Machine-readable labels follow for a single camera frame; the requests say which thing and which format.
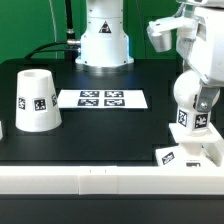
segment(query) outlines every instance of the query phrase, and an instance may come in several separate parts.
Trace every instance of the white plastic housing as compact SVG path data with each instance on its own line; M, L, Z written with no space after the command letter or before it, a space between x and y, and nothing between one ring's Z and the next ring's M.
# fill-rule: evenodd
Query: white plastic housing
M224 7L223 0L177 0L180 3L206 7Z
M195 17L196 39L178 37L177 51L205 84L224 86L224 10L196 7Z
M77 64L118 67L132 63L123 31L123 0L86 0L87 29L81 37Z

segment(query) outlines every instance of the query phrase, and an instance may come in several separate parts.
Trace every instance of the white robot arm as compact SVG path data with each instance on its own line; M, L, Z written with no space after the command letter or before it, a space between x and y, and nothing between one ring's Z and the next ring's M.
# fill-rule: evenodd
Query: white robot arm
M170 31L177 29L176 49L187 65L174 86L178 111L176 123L170 124L170 129L179 143L178 150L173 147L157 150L156 156L159 165L178 162L186 166L196 161L199 166L208 166L212 163L202 153L202 145L214 143L219 138L210 123L210 116L212 106L218 100L219 89L224 86L224 1L178 2L184 5L180 17L149 22L147 28L149 39L158 52L171 49ZM172 162L171 154L176 158Z

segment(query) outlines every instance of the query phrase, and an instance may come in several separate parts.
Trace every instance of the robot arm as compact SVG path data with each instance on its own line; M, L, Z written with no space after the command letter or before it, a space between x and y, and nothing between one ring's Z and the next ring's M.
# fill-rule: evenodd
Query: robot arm
M148 37L157 52L168 51L172 48L171 30L177 29L177 35L188 39L195 39L197 20L187 17L167 17L149 22Z

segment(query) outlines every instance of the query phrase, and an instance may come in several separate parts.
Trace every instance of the white cable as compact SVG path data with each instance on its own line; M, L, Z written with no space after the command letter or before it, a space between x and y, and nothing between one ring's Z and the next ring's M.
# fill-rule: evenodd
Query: white cable
M52 22L53 22L53 28L54 28L54 41L57 42L57 25L56 25L56 19L54 14L54 7L52 0L49 0L50 8L51 8L51 16L52 16Z

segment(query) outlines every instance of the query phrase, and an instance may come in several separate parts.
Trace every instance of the black cable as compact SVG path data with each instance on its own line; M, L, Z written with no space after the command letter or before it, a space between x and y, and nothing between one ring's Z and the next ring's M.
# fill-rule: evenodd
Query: black cable
M67 39L75 39L73 30L71 0L65 0L66 20L67 20Z
M61 49L61 50L38 50L38 51L33 51L32 53L26 55L24 58L25 59L30 59L32 58L33 55L35 54L39 54L39 53L49 53L49 52L74 52L74 51L78 51L78 49L76 48L72 48L72 49Z
M40 50L48 48L48 47L53 47L53 46L58 46L58 45L65 45L65 44L67 44L67 42L58 41L58 42L53 42L53 43L42 45L42 46L36 48L35 50L33 50L32 52L30 52L29 54L27 54L24 58L32 57L33 52L40 51Z
M140 9L139 0L136 0L136 6L137 6L137 10L138 10L139 19L140 19L140 25L141 25L141 31L142 31L142 37L143 37L143 43L144 43L144 56L145 56L145 59L147 59L144 22L143 22L142 12L141 12L141 9Z

